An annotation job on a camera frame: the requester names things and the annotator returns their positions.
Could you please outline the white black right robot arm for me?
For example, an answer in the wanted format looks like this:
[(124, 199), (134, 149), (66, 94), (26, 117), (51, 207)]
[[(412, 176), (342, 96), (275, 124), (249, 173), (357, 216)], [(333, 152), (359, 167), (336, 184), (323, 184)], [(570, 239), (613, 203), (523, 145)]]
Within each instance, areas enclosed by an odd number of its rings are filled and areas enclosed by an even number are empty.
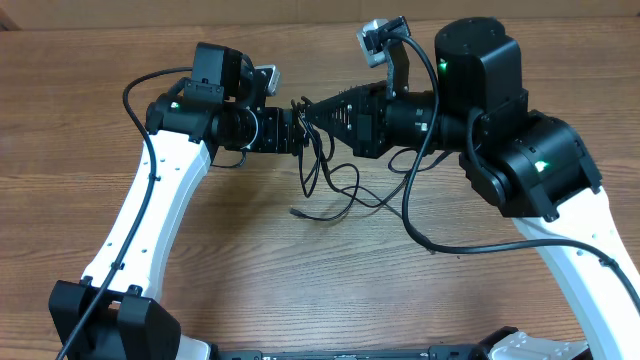
[(513, 221), (520, 240), (493, 245), (438, 244), (406, 225), (432, 253), (476, 255), (536, 250), (580, 324), (580, 342), (534, 338), (502, 328), (475, 344), (433, 345), (429, 359), (635, 359), (639, 355), (639, 273), (614, 223), (601, 174), (579, 134), (532, 110), (522, 83), (521, 50), (492, 17), (444, 26), (422, 61), (431, 89), (408, 88), (404, 18), (376, 19), (358, 33), (384, 81), (307, 104), (302, 118), (377, 158), (395, 146), (423, 157), (455, 153), (472, 189)]

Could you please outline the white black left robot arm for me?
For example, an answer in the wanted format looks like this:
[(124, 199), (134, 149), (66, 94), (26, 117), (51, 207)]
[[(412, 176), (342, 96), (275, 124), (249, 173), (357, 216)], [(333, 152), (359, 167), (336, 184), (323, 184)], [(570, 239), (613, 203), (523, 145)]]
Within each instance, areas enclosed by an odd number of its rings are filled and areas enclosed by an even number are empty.
[(193, 64), (135, 125), (143, 148), (129, 192), (76, 282), (59, 281), (49, 311), (62, 359), (215, 359), (161, 303), (169, 255), (188, 204), (219, 150), (298, 154), (304, 133), (270, 107), (280, 73), (244, 53), (199, 43)]

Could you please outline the black USB cable thick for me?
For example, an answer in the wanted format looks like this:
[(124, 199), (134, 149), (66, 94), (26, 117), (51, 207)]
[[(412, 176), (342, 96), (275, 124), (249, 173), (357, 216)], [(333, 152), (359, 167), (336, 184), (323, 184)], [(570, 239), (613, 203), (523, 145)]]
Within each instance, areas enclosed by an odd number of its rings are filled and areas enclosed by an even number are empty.
[[(292, 100), (291, 105), (295, 118), (297, 120), (297, 124), (301, 127), (303, 132), (302, 139), (299, 143), (299, 150), (297, 155), (300, 184), (303, 195), (306, 198), (310, 198), (317, 185), (318, 177), (321, 171), (322, 160), (325, 159), (326, 161), (330, 161), (334, 155), (335, 141), (333, 138), (330, 138), (330, 152), (329, 157), (326, 158), (323, 153), (323, 145), (319, 132), (314, 128), (312, 124), (310, 124), (306, 120), (306, 109), (309, 106), (313, 105), (313, 102), (306, 96), (302, 96), (301, 103)], [(303, 174), (303, 159), (305, 147), (311, 147), (311, 150), (315, 156), (313, 166), (311, 167), (307, 175)]]

